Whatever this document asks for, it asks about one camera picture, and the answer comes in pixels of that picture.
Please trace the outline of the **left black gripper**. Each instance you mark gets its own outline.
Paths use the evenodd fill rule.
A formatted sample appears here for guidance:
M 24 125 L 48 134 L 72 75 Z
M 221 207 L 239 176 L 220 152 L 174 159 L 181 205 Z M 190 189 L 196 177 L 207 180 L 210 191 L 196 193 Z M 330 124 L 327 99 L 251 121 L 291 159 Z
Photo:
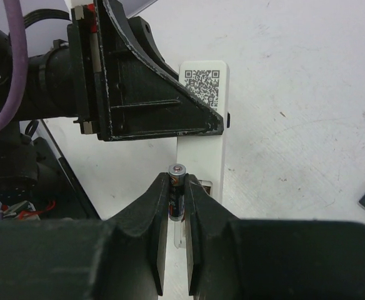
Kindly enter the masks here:
M 162 58 L 149 24 L 119 1 L 71 9 L 67 28 L 78 123 L 102 141 L 178 137 L 193 96 Z

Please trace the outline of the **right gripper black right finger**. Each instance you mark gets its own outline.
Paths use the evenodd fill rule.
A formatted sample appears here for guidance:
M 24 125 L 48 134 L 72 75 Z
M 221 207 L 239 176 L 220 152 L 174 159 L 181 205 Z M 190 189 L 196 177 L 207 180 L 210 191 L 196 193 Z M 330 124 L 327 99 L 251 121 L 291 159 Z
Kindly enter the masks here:
M 240 219 L 185 179 L 194 299 L 365 299 L 365 225 Z

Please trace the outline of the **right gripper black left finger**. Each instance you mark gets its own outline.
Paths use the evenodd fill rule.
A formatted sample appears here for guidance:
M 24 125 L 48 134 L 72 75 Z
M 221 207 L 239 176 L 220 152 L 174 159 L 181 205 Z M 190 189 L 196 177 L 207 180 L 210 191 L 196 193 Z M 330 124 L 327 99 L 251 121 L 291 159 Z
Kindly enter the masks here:
M 0 221 L 0 299 L 163 295 L 169 176 L 105 221 Z

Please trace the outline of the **white remote control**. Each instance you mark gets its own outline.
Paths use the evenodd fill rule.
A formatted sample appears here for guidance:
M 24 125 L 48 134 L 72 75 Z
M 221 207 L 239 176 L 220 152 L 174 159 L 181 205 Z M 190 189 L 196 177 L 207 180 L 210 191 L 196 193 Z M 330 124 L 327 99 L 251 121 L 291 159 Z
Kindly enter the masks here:
M 186 167 L 184 217 L 174 223 L 174 245 L 185 249 L 188 291 L 194 299 L 223 299 L 233 291 L 223 246 L 224 158 L 228 123 L 229 67 L 223 61 L 186 61 L 179 83 L 195 100 L 182 120 L 176 164 Z

